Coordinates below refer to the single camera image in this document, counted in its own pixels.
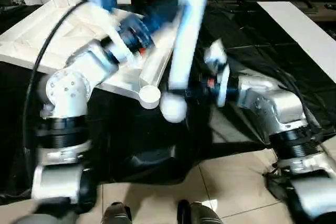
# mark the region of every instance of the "robotic arm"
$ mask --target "robotic arm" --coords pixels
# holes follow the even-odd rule
[[[215,73],[206,83],[217,105],[229,101],[252,111],[271,142],[278,160],[265,174],[268,190],[288,206],[296,223],[335,220],[336,164],[320,146],[321,135],[309,124],[299,97],[257,72],[233,77],[220,41],[205,62]]]
[[[93,1],[105,8],[99,0]],[[147,9],[142,18],[126,17],[110,37],[79,48],[40,86],[45,105],[43,123],[37,130],[38,161],[31,189],[31,197],[39,202],[36,214],[46,214],[50,223],[54,219],[74,223],[77,214],[95,205],[97,183],[89,158],[87,102],[98,84],[116,73],[120,63],[131,60],[130,52],[153,45],[152,35],[172,22],[177,11],[177,5],[169,2]],[[34,222],[35,218],[32,215],[20,221]]]

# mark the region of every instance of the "black cable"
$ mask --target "black cable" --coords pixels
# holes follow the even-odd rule
[[[36,76],[36,72],[37,69],[40,65],[40,62],[42,60],[42,57],[48,47],[48,45],[50,44],[51,39],[53,38],[53,36],[55,35],[56,31],[58,30],[58,28],[61,26],[61,24],[64,22],[64,20],[75,10],[77,9],[79,6],[83,5],[85,2],[80,2],[77,5],[73,6],[69,11],[67,11],[67,13],[64,14],[64,16],[59,20],[59,22],[56,24],[56,26],[52,29],[51,33],[49,34],[49,36],[47,37],[47,39],[45,40],[40,52],[38,53],[38,56],[36,58],[35,64],[33,66],[33,70],[31,71],[31,76],[29,79],[29,83],[28,83],[28,88],[27,88],[27,92],[26,92],[26,99],[25,99],[25,105],[23,108],[23,119],[22,119],[22,137],[23,137],[23,152],[24,152],[24,157],[25,157],[25,161],[26,161],[26,172],[27,172],[27,178],[28,178],[28,185],[29,187],[31,187],[31,183],[33,181],[33,175],[32,175],[32,159],[30,156],[30,148],[31,145],[29,144],[29,137],[27,134],[27,113],[28,113],[28,106],[30,103],[30,99],[31,99],[31,92],[33,90],[34,87],[34,81],[35,81],[35,76]]]

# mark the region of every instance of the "red marking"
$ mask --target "red marking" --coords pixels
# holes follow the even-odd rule
[[[141,55],[143,55],[146,52],[146,49],[142,47],[139,49],[139,52]]]

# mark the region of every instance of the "beige floor tile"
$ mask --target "beige floor tile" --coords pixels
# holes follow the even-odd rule
[[[262,174],[275,161],[271,150],[243,153],[200,164],[213,209],[220,217],[277,201],[267,191]]]
[[[131,208],[134,224],[175,224],[177,203],[181,199],[208,201],[198,166],[179,185],[154,186],[130,183],[105,184],[103,205],[121,201]]]
[[[102,187],[98,189],[98,200],[96,206],[87,214],[79,217],[77,224],[99,224],[102,217]],[[14,220],[32,213],[36,208],[34,200],[25,200],[13,204],[0,206],[0,223],[9,224]]]
[[[0,206],[0,222],[9,224],[22,216],[30,214],[35,210],[35,207],[36,204],[33,200],[25,200]]]
[[[292,224],[286,206],[278,203],[222,219],[223,224]]]
[[[325,141],[324,146],[327,148],[330,155],[336,158],[336,136]]]

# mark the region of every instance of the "white ball tip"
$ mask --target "white ball tip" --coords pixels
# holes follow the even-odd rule
[[[161,99],[160,109],[168,122],[180,123],[186,117],[187,104],[183,97],[165,93]]]

